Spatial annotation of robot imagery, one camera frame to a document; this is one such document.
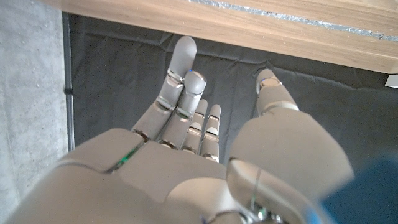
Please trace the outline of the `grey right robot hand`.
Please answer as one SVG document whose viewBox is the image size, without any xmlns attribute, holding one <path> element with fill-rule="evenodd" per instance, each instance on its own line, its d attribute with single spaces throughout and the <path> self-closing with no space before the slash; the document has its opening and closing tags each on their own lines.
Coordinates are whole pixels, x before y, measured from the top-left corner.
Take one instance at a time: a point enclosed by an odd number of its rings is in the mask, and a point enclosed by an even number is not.
<svg viewBox="0 0 398 224">
<path fill-rule="evenodd" d="M 181 37 L 158 97 L 131 130 L 110 129 L 46 173 L 9 223 L 331 223 L 320 200 L 353 179 L 335 139 L 273 71 L 257 117 L 220 162 L 218 105 L 201 97 L 195 41 Z"/>
</svg>

